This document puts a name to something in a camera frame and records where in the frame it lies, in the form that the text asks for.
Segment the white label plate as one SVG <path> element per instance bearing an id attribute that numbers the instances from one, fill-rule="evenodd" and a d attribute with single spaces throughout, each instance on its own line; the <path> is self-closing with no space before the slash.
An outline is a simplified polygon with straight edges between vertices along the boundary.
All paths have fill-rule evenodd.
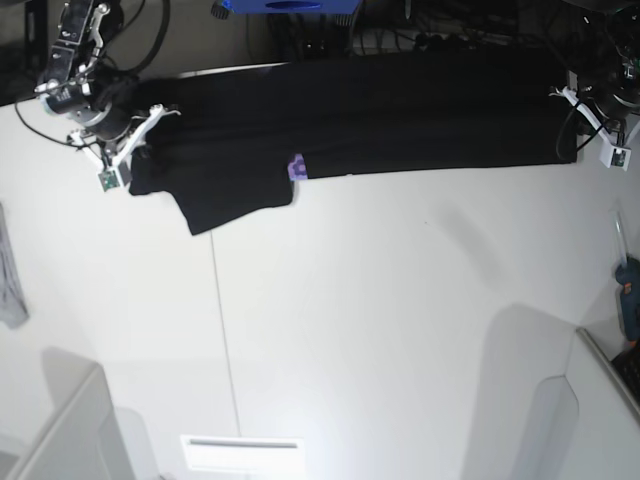
<path id="1" fill-rule="evenodd" d="M 304 476 L 304 441 L 182 435 L 187 466 L 194 471 L 252 475 Z"/>

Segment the grey cloth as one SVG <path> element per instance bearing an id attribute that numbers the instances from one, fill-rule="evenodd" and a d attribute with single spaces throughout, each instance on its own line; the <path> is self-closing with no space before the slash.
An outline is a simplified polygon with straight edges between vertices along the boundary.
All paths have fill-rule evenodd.
<path id="1" fill-rule="evenodd" d="M 4 208 L 1 208 L 1 322 L 18 329 L 29 319 L 11 247 Z"/>

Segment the black keyboard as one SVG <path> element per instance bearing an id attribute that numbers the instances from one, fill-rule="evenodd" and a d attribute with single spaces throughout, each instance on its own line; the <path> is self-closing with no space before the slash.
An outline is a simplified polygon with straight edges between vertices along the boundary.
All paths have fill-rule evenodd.
<path id="1" fill-rule="evenodd" d="M 612 362 L 615 370 L 627 386 L 632 396 L 640 400 L 640 352 L 639 346 L 616 356 Z"/>

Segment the black T-shirt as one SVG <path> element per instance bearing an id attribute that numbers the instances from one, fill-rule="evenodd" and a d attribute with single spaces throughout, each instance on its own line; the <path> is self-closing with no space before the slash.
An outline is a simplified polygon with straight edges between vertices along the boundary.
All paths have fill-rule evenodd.
<path id="1" fill-rule="evenodd" d="M 132 157 L 129 192 L 169 194 L 198 235 L 289 205 L 308 179 L 571 164 L 566 79 L 539 50 L 333 58 L 137 86 L 136 112 L 172 108 Z"/>

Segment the blue glue gun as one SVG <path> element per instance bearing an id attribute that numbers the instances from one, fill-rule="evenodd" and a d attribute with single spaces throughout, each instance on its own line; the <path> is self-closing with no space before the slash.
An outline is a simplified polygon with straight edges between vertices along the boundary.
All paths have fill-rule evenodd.
<path id="1" fill-rule="evenodd" d="M 627 256 L 615 270 L 620 285 L 619 305 L 622 331 L 629 342 L 639 341 L 639 261 Z"/>

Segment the blue box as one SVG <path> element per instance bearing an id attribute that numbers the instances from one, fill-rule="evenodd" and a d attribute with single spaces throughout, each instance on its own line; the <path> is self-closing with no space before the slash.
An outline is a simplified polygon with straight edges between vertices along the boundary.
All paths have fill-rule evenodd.
<path id="1" fill-rule="evenodd" d="M 355 12 L 359 0 L 229 0 L 221 5 L 238 14 L 346 14 Z"/>

